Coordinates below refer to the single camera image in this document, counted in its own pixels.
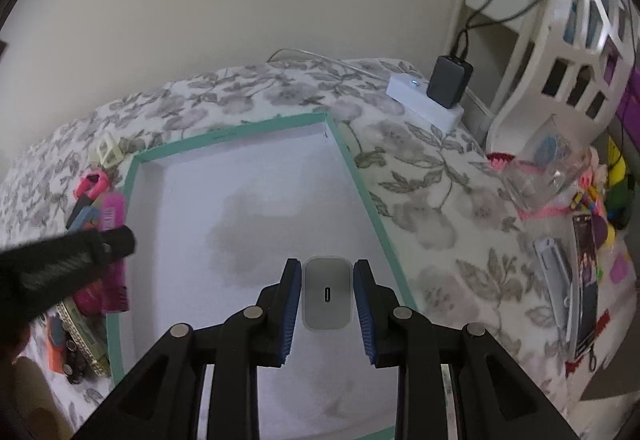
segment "pink object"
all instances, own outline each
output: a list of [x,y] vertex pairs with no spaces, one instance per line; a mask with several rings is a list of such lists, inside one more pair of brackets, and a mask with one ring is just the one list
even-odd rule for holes
[[573,212],[569,207],[560,209],[559,207],[554,207],[552,205],[542,207],[542,209],[540,209],[536,213],[526,213],[525,211],[521,211],[518,207],[516,207],[516,211],[518,212],[518,216],[520,216],[520,219],[539,219],[541,217],[563,216],[565,214],[571,214]]
[[[102,197],[100,230],[117,229],[124,225],[125,198],[120,193],[107,193]],[[102,312],[126,312],[129,298],[124,276],[124,260],[110,266],[109,273],[102,278]]]
[[582,189],[588,189],[591,185],[591,182],[593,182],[593,170],[589,168],[585,172],[583,172],[580,176],[580,179],[578,179],[578,185],[580,185],[580,188]]
[[74,190],[74,196],[78,199],[82,195],[88,196],[89,199],[95,201],[95,198],[107,191],[110,187],[109,177],[107,173],[100,169],[89,171],[78,182],[78,187]]
[[609,278],[614,284],[618,284],[626,278],[629,272],[629,257],[627,254],[620,252],[613,262],[613,266],[609,272]]

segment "red object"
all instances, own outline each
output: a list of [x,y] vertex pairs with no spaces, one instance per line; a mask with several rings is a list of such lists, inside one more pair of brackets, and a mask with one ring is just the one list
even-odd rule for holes
[[62,365],[65,363],[65,330],[59,317],[47,316],[47,363],[49,369],[55,373],[65,372]]
[[92,201],[95,201],[95,198],[100,196],[104,191],[107,191],[110,186],[111,184],[107,173],[97,169],[88,172],[80,178],[78,187],[74,190],[74,196],[78,199],[80,196],[85,195]]
[[[611,317],[609,315],[609,310],[605,310],[604,314],[600,316],[600,319],[598,319],[598,322],[596,323],[596,339],[600,336],[604,328],[607,327],[610,320],[611,320]],[[580,366],[580,364],[582,363],[583,358],[584,358],[584,354],[580,357],[580,359],[576,360],[575,362],[564,363],[564,367],[566,369],[566,374],[565,374],[566,378],[569,378],[569,375],[571,375],[575,370],[578,369],[578,366]]]

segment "pink toy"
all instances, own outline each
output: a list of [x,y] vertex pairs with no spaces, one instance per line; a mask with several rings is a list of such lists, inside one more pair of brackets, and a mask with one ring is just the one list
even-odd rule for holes
[[590,187],[591,182],[593,182],[593,169],[587,169],[581,174],[580,179],[578,179],[578,185],[580,185],[580,188],[586,190]]
[[[120,193],[106,193],[102,197],[100,230],[117,229],[124,225],[125,198]],[[102,278],[102,312],[126,312],[129,298],[125,285],[124,260],[110,266],[109,273]]]
[[78,199],[80,196],[85,195],[95,201],[95,198],[108,190],[109,187],[110,181],[107,173],[96,169],[95,171],[89,171],[85,176],[80,178],[78,187],[74,190],[74,196]]
[[618,284],[626,278],[629,271],[629,256],[620,252],[613,262],[613,266],[609,272],[609,278],[614,284]]

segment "pink lighter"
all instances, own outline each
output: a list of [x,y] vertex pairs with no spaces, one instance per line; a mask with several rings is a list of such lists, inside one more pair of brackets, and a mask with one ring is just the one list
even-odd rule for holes
[[[106,193],[100,210],[100,230],[117,229],[124,225],[125,198],[120,193]],[[126,312],[129,298],[125,285],[124,260],[111,264],[109,272],[102,278],[102,313]]]

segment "power strip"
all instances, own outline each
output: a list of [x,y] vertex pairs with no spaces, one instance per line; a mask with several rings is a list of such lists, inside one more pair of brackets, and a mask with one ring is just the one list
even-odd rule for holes
[[408,73],[392,73],[386,94],[433,124],[443,133],[453,131],[464,115],[460,104],[450,109],[441,106],[427,96],[428,80],[416,78]]

